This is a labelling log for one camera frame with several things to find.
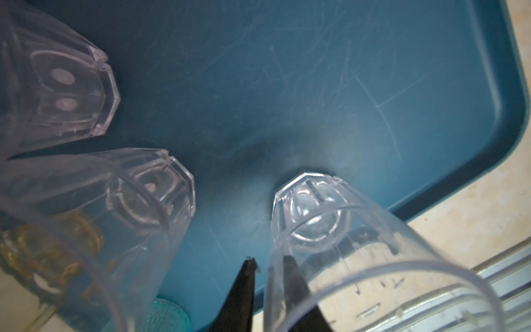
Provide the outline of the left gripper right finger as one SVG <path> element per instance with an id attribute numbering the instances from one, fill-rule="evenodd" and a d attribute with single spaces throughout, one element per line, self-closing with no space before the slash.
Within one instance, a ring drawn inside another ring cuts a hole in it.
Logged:
<path id="1" fill-rule="evenodd" d="M 285 255 L 283 257 L 283 283 L 284 283 L 284 300 L 287 311 L 290 311 L 302 303 L 311 295 L 310 289 L 303 275 L 300 273 L 298 264 L 293 256 Z M 318 306 L 314 306 L 299 321 L 293 325 L 289 332 L 292 331 L 327 331 L 332 332 L 328 322 L 326 322 Z"/>

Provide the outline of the clear cup middle row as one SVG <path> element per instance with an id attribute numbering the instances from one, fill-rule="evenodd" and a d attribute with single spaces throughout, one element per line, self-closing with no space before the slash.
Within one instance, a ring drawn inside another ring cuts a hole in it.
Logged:
<path id="1" fill-rule="evenodd" d="M 491 331 L 506 330 L 503 309 L 491 286 L 449 261 L 398 217 L 341 178 L 305 172 L 275 194 L 272 254 L 264 293 L 265 331 L 289 331 L 326 297 L 405 271 L 451 275 L 484 298 Z M 283 257 L 293 256 L 311 295 L 287 311 Z"/>

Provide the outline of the teal plastic tray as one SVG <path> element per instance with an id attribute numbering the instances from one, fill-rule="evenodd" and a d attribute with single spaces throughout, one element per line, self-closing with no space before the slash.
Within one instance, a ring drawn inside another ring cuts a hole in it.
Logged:
<path id="1" fill-rule="evenodd" d="M 47 154 L 166 149 L 196 214 L 160 288 L 193 331 L 245 257 L 265 271 L 275 191 L 344 179 L 408 220 L 497 166 L 530 99 L 504 1 L 33 1 L 101 48 L 103 136 Z"/>

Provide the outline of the green textured plastic cup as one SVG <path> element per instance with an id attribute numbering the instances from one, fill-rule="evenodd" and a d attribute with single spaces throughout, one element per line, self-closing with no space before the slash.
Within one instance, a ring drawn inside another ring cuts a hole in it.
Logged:
<path id="1" fill-rule="evenodd" d="M 156 298 L 140 328 L 141 332 L 191 332 L 188 315 L 168 300 Z"/>

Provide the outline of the clear faceted cup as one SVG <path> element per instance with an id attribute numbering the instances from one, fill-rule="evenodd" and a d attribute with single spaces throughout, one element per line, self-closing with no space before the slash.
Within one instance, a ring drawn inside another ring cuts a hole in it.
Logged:
<path id="1" fill-rule="evenodd" d="M 1 164 L 1 212 L 84 264 L 112 314 L 101 331 L 140 330 L 195 211 L 194 177 L 164 149 Z"/>
<path id="2" fill-rule="evenodd" d="M 25 1 L 1 2 L 1 158 L 102 136 L 120 104 L 106 53 Z"/>

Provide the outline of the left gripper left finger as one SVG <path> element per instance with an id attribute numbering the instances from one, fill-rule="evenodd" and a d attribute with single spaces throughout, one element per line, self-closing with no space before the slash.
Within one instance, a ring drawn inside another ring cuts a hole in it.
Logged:
<path id="1" fill-rule="evenodd" d="M 247 258 L 208 331 L 249 332 L 253 329 L 256 273 L 256 260 Z"/>

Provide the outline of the yellow plastic cup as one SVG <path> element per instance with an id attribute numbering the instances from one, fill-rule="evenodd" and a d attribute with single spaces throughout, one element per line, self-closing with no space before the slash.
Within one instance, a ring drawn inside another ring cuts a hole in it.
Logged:
<path id="1" fill-rule="evenodd" d="M 112 320 L 98 285 L 67 247 L 1 212 L 2 331 L 101 331 Z"/>

